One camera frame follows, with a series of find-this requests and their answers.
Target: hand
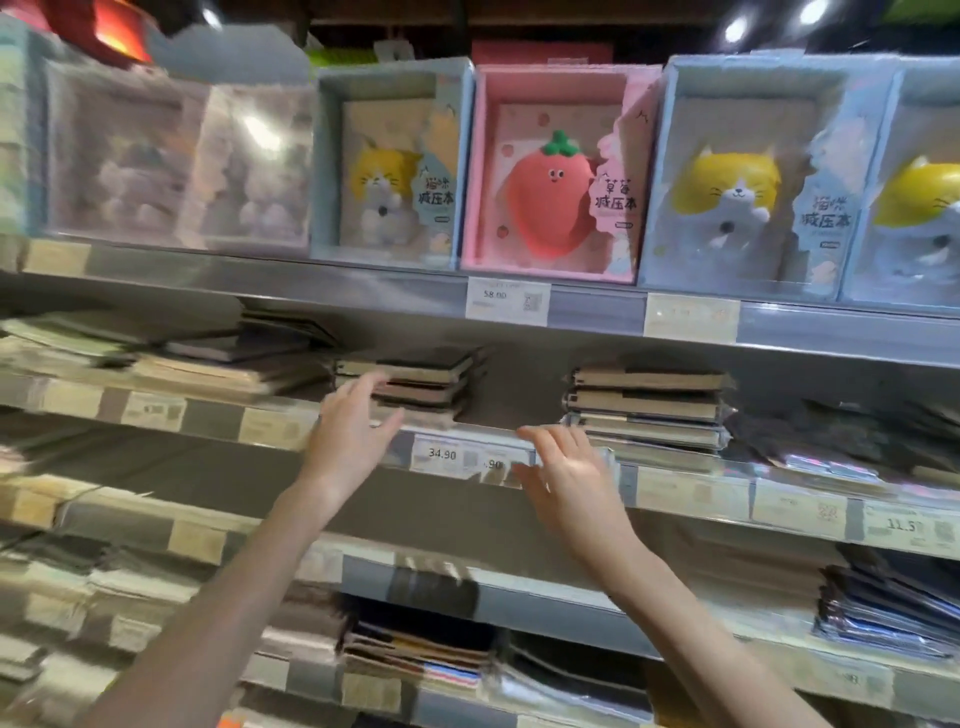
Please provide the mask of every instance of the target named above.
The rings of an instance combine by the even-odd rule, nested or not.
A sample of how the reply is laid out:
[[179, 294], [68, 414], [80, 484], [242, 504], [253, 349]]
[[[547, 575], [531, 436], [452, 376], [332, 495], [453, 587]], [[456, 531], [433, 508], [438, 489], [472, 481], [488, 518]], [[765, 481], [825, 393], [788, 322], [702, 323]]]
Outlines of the hand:
[[601, 584], [643, 548], [607, 466], [579, 427], [522, 427], [542, 466], [514, 465], [540, 521]]
[[370, 476], [403, 424], [401, 409], [379, 427], [371, 427], [373, 388], [389, 380], [383, 372], [364, 374], [327, 395], [321, 404], [296, 487], [316, 493], [328, 519]]

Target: qr code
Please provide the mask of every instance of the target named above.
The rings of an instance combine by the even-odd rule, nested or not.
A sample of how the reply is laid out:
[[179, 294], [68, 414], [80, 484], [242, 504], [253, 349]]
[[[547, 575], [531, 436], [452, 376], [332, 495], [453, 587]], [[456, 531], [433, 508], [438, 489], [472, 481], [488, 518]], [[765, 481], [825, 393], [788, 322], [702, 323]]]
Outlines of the qr code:
[[542, 293], [525, 293], [523, 295], [523, 310], [537, 313], [543, 305]]

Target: cat squishy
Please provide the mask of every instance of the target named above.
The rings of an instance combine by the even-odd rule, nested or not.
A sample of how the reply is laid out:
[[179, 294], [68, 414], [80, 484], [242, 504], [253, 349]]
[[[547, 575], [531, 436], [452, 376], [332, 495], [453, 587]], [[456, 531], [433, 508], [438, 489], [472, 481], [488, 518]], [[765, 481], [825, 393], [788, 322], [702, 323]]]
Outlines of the cat squishy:
[[552, 260], [571, 253], [594, 230], [592, 181], [589, 160], [561, 131], [516, 163], [505, 185], [507, 208], [534, 256]]
[[360, 230], [371, 246], [406, 245], [420, 220], [411, 207], [411, 180], [420, 155], [401, 149], [379, 149], [367, 141], [350, 171], [349, 186], [363, 203]]
[[917, 157], [887, 181], [874, 210], [881, 274], [940, 283], [960, 277], [960, 164]]
[[770, 154], [714, 154], [706, 147], [670, 190], [670, 204], [700, 245], [743, 249], [770, 222], [780, 169]]

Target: left hand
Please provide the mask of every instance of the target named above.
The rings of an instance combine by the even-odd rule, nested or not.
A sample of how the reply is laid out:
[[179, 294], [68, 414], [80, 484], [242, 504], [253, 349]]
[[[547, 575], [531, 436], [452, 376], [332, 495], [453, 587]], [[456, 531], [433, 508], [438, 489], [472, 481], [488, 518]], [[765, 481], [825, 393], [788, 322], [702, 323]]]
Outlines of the left hand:
[[316, 495], [329, 517], [370, 476], [403, 424], [403, 410], [397, 410], [379, 427], [371, 426], [373, 388], [389, 380], [383, 372], [370, 372], [327, 395], [321, 405], [296, 486]]

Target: yellow and gray cat toy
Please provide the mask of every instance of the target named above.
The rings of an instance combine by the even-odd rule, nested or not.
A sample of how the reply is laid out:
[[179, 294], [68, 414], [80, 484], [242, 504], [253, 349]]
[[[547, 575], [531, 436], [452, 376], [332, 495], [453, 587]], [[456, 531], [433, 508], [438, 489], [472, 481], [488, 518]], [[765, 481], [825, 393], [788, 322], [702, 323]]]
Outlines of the yellow and gray cat toy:
[[901, 280], [950, 283], [960, 278], [960, 164], [917, 157], [876, 198], [875, 266]]
[[420, 227], [412, 207], [411, 180], [420, 155], [402, 149], [380, 149], [366, 139], [350, 170], [349, 187], [363, 203], [360, 230], [371, 246], [406, 245]]
[[743, 250], [770, 222], [779, 190], [771, 154], [714, 154], [706, 147], [674, 182], [670, 204], [700, 246]]

